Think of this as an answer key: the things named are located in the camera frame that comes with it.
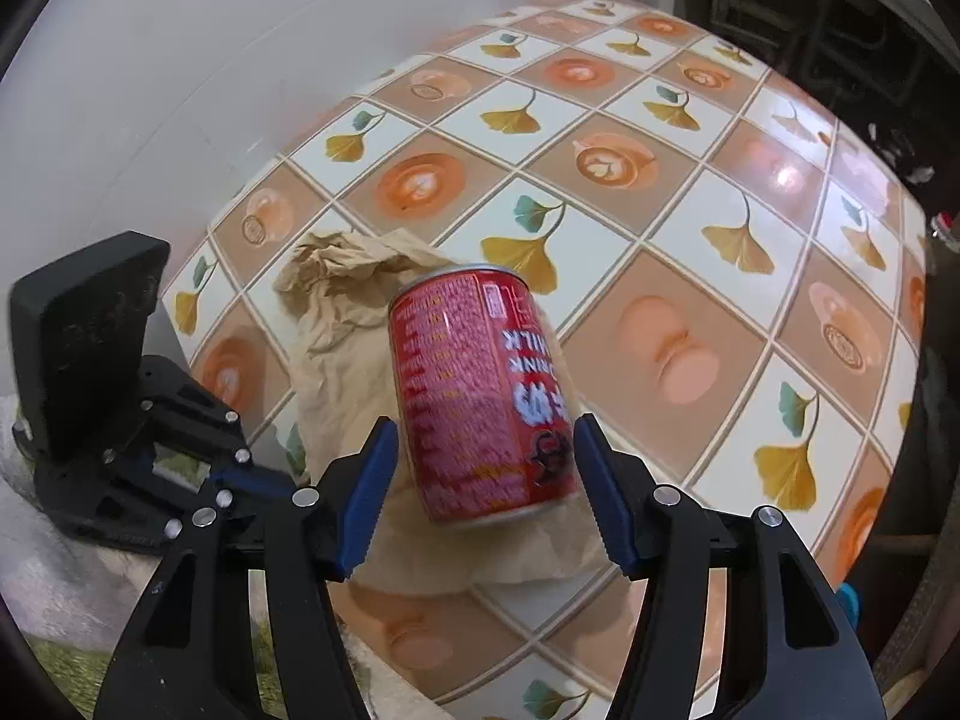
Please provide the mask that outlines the brown paper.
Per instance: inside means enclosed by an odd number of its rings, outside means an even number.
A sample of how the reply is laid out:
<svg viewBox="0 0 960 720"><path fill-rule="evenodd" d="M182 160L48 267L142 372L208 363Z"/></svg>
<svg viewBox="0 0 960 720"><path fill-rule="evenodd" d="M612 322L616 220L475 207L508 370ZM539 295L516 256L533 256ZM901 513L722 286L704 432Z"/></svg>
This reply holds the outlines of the brown paper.
<svg viewBox="0 0 960 720"><path fill-rule="evenodd" d="M446 263L405 229L308 232L291 250L274 291L296 323L290 377L306 478L317 481L332 461L358 452L377 418L397 418L387 307L404 286ZM583 493L493 525L436 525L401 458L353 578L378 592L444 595L482 583L560 580L605 561Z"/></svg>

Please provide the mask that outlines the red milk drink can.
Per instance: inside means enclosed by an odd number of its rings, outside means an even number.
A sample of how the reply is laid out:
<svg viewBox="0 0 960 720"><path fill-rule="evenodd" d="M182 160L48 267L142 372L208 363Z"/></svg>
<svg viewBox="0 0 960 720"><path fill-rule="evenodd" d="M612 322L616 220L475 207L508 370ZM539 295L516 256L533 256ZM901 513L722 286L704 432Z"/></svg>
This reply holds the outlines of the red milk drink can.
<svg viewBox="0 0 960 720"><path fill-rule="evenodd" d="M573 496L573 408L523 278L460 265L389 307L398 409L430 520L480 525Z"/></svg>

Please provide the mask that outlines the patterned tile tablecloth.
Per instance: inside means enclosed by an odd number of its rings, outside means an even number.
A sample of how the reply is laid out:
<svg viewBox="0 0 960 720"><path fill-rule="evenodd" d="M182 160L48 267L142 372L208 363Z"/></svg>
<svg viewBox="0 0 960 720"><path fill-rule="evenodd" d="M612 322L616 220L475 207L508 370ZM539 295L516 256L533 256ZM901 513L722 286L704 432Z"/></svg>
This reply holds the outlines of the patterned tile tablecloth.
<svg viewBox="0 0 960 720"><path fill-rule="evenodd" d="M608 437L701 504L781 505L844 582L910 417L926 220L799 86L630 0L535 0L358 88L164 293L265 465L306 468L281 270L314 234L396 227L516 270Z"/></svg>

